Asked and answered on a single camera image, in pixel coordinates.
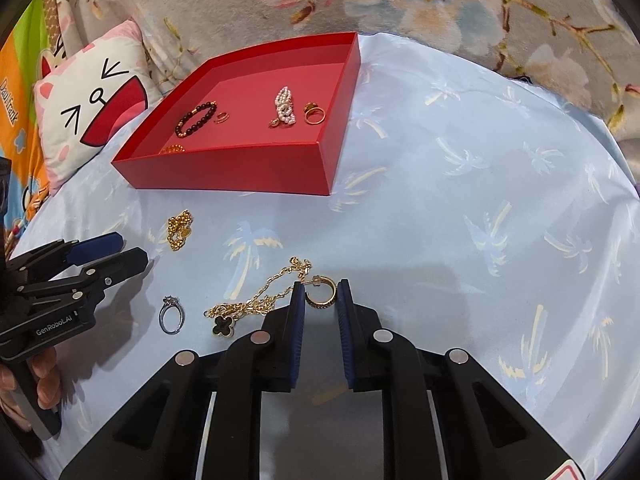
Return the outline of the left hand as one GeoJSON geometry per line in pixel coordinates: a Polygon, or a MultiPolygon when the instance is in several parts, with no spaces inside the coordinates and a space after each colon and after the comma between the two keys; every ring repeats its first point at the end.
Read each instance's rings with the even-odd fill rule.
{"type": "MultiPolygon", "coordinates": [[[[58,369],[58,355],[54,347],[47,348],[29,360],[29,367],[36,378],[38,404],[43,410],[52,410],[62,399],[61,373],[58,369]]],[[[1,408],[23,431],[32,430],[23,410],[14,400],[16,380],[12,372],[1,365],[1,408]]]]}

